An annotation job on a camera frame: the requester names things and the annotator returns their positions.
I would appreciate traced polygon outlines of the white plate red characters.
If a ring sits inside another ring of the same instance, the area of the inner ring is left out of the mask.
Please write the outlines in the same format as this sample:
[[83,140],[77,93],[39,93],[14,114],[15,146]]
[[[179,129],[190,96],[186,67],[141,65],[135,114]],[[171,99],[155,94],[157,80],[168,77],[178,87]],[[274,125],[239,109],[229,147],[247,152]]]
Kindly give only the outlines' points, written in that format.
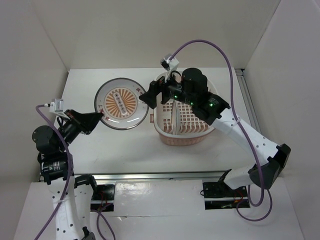
[[180,134],[181,127],[181,114],[177,101],[171,104],[171,130],[173,135]]

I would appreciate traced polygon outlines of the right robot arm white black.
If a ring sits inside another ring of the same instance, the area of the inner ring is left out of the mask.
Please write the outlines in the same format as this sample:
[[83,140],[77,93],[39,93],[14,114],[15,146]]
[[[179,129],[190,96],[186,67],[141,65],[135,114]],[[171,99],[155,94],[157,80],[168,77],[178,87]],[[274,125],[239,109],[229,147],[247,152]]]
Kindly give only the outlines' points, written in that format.
[[254,157],[253,166],[230,169],[223,174],[218,184],[220,194],[230,196],[235,189],[251,184],[265,190],[272,187],[286,166],[291,148],[267,139],[233,113],[224,99],[209,91],[208,78],[198,68],[184,70],[181,81],[176,81],[174,75],[153,80],[139,99],[155,109],[158,95],[162,104],[175,100],[189,105],[197,118],[229,136]]

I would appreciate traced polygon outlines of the white plate orange sunburst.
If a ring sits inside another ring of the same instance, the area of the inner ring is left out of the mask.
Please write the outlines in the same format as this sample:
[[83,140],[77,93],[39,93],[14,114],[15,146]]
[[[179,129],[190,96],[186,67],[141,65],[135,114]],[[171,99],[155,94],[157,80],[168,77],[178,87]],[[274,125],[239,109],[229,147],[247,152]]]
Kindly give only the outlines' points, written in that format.
[[101,122],[107,127],[118,131],[130,130],[140,125],[148,115],[149,106],[139,99],[145,92],[140,83],[117,77],[97,90],[94,109],[103,114]]

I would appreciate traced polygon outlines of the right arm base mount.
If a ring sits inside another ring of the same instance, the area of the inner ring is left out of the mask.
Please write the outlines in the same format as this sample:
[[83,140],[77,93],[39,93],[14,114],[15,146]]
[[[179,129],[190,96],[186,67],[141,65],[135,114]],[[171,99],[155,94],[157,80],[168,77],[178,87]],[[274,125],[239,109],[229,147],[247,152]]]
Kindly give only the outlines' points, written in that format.
[[200,195],[204,197],[206,210],[250,208],[245,186],[231,189],[223,182],[203,182]]

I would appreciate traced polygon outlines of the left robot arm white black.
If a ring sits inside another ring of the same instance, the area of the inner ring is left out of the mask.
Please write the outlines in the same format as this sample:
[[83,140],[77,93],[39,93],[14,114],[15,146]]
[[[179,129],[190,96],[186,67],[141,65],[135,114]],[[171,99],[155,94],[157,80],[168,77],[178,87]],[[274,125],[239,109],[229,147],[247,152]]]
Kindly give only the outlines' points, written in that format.
[[92,174],[74,175],[69,145],[79,134],[89,135],[103,114],[69,109],[60,114],[59,127],[55,127],[41,108],[36,106],[36,111],[47,124],[33,131],[32,140],[38,150],[40,175],[51,194],[53,212],[35,238],[39,239],[54,220],[57,240],[94,240],[95,234],[90,230],[91,200],[97,197],[99,187]]

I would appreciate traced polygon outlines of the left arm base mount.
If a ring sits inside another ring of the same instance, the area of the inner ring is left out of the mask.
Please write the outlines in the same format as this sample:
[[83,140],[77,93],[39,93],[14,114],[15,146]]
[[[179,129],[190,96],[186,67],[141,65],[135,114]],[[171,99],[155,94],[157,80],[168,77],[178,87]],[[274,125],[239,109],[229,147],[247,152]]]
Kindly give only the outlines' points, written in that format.
[[91,198],[90,209],[113,212],[115,189],[115,183],[98,184]]

